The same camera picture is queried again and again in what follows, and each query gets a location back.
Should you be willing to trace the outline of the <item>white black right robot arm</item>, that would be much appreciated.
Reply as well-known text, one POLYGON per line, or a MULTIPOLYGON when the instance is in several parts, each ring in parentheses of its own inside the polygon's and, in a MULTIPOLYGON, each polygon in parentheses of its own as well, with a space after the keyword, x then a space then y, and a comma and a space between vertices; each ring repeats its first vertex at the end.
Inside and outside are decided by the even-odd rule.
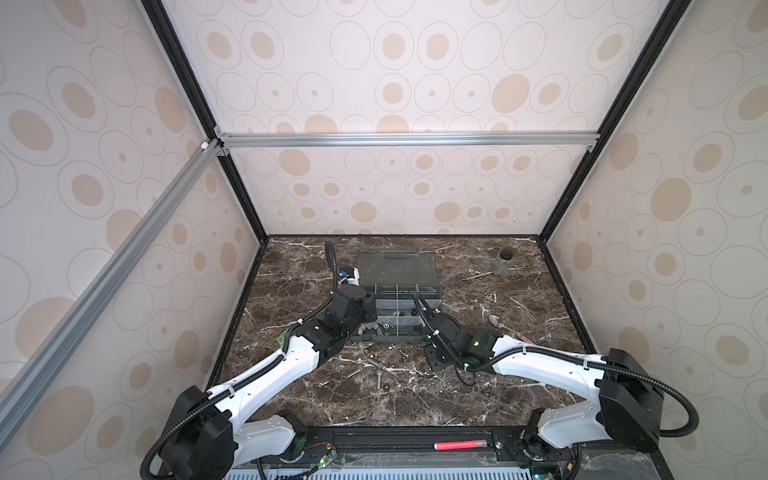
POLYGON ((696 431, 700 416, 675 388, 651 377, 628 352, 577 354, 537 346, 490 330, 471 333, 432 308, 420 293, 413 300, 438 366, 457 372, 520 377, 571 392, 581 402, 534 410, 513 444, 531 461, 576 444, 613 440, 643 453, 662 438, 696 431))

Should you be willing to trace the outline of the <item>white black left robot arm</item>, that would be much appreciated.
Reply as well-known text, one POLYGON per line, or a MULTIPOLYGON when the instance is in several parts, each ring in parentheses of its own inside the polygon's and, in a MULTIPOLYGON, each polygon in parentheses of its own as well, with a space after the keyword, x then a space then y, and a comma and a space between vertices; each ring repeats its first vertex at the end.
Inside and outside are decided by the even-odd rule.
POLYGON ((325 244, 333 274, 329 297, 286 333, 282 345, 233 379, 202 391, 185 390, 163 433, 148 449, 143 479, 222 479, 234 467, 280 455, 294 444, 298 427, 274 415, 251 416, 295 380, 338 354, 360 324, 375 313, 375 301, 340 270, 335 247, 325 244))

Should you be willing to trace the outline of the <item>clear grey compartment organizer box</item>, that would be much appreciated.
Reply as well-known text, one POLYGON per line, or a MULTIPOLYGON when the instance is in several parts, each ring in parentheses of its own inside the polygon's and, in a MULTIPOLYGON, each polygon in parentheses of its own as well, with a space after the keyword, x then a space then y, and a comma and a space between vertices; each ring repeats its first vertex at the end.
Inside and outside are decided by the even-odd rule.
POLYGON ((420 343, 425 335, 414 303, 420 293, 432 308, 442 304, 435 253, 423 250, 367 250, 357 257, 359 285, 376 299, 375 317, 361 324, 353 341, 420 343))

